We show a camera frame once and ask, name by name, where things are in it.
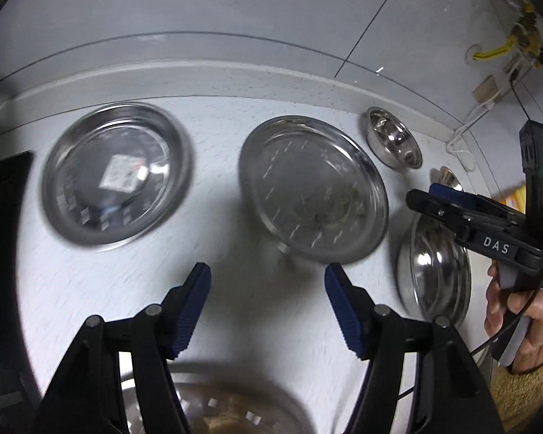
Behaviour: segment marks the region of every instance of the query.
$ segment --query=speckled surface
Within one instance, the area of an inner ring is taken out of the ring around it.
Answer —
[[[246,98],[159,98],[184,124],[195,150],[194,177],[182,206],[159,228],[126,246],[93,252],[76,248],[50,228],[41,210],[42,166],[65,128],[92,108],[65,112],[0,136],[0,158],[33,150],[35,161],[22,207],[18,242],[18,297],[25,343],[39,388],[46,390],[59,360],[84,319],[132,316],[161,301],[197,261],[213,272],[212,292],[189,349],[178,361],[239,368],[246,380],[269,380],[307,411],[319,433],[342,432],[366,363],[347,350],[323,287],[323,267],[282,255],[247,218],[237,161],[247,135],[284,114],[316,117],[342,129],[373,158],[387,188],[389,231],[371,256],[346,272],[377,303],[406,316],[394,279],[396,253],[412,212],[404,205],[413,187],[428,188],[431,170],[446,165],[466,190],[458,160],[439,140],[416,133],[424,165],[393,171],[369,151],[358,115],[324,107]],[[488,259],[471,256],[471,309],[462,327],[469,346],[484,341]],[[407,356],[403,390],[413,382]],[[410,397],[399,404],[393,432],[404,432]]]

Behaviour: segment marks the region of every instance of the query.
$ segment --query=stainless steel bowl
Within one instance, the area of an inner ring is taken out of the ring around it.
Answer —
[[[177,208],[191,164],[189,137],[168,112],[143,103],[103,107],[53,147],[42,178],[45,214],[71,242],[119,246]]]
[[[443,186],[451,187],[456,191],[462,191],[463,187],[459,180],[456,178],[455,174],[446,166],[441,167],[440,176],[438,178],[438,183]]]
[[[380,107],[371,107],[366,118],[366,141],[382,163],[394,169],[422,166],[418,143],[398,118]]]
[[[467,250],[433,218],[417,214],[401,246],[398,291],[411,316],[432,321],[446,316],[459,326],[471,298]]]
[[[350,263],[384,237],[382,178],[366,152],[330,124],[298,115],[261,124],[241,149],[239,174],[248,206],[285,250]]]
[[[171,372],[193,434],[311,434],[313,429],[286,394],[271,397],[238,383],[194,373]],[[122,382],[131,434],[145,434],[133,378]]]

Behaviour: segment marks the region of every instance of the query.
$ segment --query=electrical outlet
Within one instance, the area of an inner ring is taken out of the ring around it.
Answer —
[[[488,101],[496,103],[501,99],[501,95],[498,94],[497,83],[492,75],[485,78],[485,80],[476,87],[475,91],[472,92],[472,95],[480,105],[485,104]]]

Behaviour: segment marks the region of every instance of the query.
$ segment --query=cable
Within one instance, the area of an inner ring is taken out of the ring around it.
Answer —
[[[539,287],[537,287],[537,289],[535,289],[533,291],[533,293],[531,294],[531,296],[529,297],[529,300],[527,301],[527,303],[525,304],[525,306],[521,309],[521,311],[519,313],[517,313],[517,315],[514,317],[513,320],[510,321],[510,323],[501,328],[497,333],[495,333],[493,336],[491,336],[489,339],[487,339],[483,344],[481,344],[478,348],[476,349],[473,349],[471,351],[471,356],[476,356],[479,352],[481,352],[482,350],[485,350],[490,344],[492,344],[493,342],[495,342],[500,336],[502,336],[503,333],[507,332],[508,330],[510,330],[515,324],[517,324],[517,322],[521,319],[521,317],[525,314],[525,312],[527,312],[528,308],[531,306],[531,304],[533,303],[533,301],[535,300],[535,297],[537,297],[537,293],[539,292],[539,290],[541,290],[543,288],[543,277],[541,277],[541,281],[539,282]],[[401,400],[402,398],[404,398],[405,396],[408,396],[410,395],[412,392],[414,392],[414,387],[412,388],[409,388],[408,390],[405,390],[404,392],[402,392],[400,395],[398,395],[398,400]]]
[[[488,52],[476,52],[472,55],[473,60],[492,60],[497,57],[501,57],[508,52],[511,52],[517,44],[517,38],[513,35],[507,37],[507,42],[504,43],[501,47],[490,50]]]
[[[519,105],[521,106],[521,109],[523,110],[523,112],[525,113],[525,115],[527,116],[527,120],[530,121],[531,118],[529,117],[529,115],[527,114],[527,109],[525,109],[523,103],[521,102],[521,98],[519,98],[519,95],[517,94],[517,91],[515,91],[515,87],[513,86],[513,82],[511,81],[511,89],[513,90],[513,94],[515,95],[515,97],[517,98],[517,101],[519,101]]]
[[[487,99],[484,103],[482,104],[479,104],[479,105],[476,105],[475,107],[473,107],[469,113],[466,115],[466,117],[464,118],[464,121],[463,121],[463,124],[461,127],[459,127],[458,129],[456,129],[454,132],[453,132],[453,136],[452,138],[446,142],[446,152],[451,154],[451,155],[454,155],[456,156],[461,165],[463,166],[463,168],[465,169],[465,171],[467,172],[472,172],[472,171],[475,171],[475,167],[474,167],[474,164],[475,164],[475,156],[467,151],[467,150],[455,150],[455,143],[457,143],[459,140],[461,140],[461,138],[463,138],[463,134],[469,130],[472,126],[474,126],[479,120],[481,120],[481,118],[487,114],[487,112],[489,112],[491,109],[493,109],[493,107],[495,106],[496,102],[495,100],[499,97],[499,96],[502,96],[504,94],[504,91],[511,85],[511,87],[513,87],[513,82],[517,79],[517,77],[519,76],[519,72],[521,70],[521,66],[522,66],[522,63],[525,59],[522,57],[520,58],[519,60],[517,60],[517,62],[511,67],[511,69],[506,73],[506,82],[502,84],[502,86],[497,90],[497,92],[492,95],[489,99]],[[473,117],[473,113],[479,109],[479,108],[482,108],[482,112],[478,115],[476,115],[472,121],[469,121],[468,119],[470,119],[471,117]],[[472,159],[472,164],[473,164],[473,167],[472,169],[469,169],[467,168],[467,165],[465,165],[463,163],[463,161],[461,160],[461,158],[459,157],[459,153],[463,153],[463,154],[466,154],[466,155],[469,155],[469,157]]]

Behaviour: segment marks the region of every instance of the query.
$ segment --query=white cable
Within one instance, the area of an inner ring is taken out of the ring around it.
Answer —
[[[502,84],[502,86],[497,90],[497,92],[491,96],[489,99],[487,99],[484,103],[476,105],[473,107],[470,112],[467,114],[467,116],[464,118],[463,124],[458,128],[455,129],[453,132],[452,138],[446,142],[446,152],[454,155],[461,163],[465,171],[472,172],[475,171],[475,156],[467,151],[467,150],[455,150],[455,144],[463,138],[463,134],[469,130],[472,126],[474,126],[480,119],[483,117],[487,112],[489,112],[493,107],[495,106],[494,100],[496,100],[502,93],[509,87],[510,82],[509,79],[511,77],[511,74],[517,69],[520,68],[523,61],[525,60],[524,57],[517,60],[517,62],[511,67],[511,69],[506,73],[505,75],[505,82]],[[478,109],[481,108],[482,112],[474,117],[471,121],[469,120],[473,113]],[[459,153],[469,155],[470,158],[472,158],[472,169],[467,168],[467,165],[464,164],[461,157],[459,157]]]

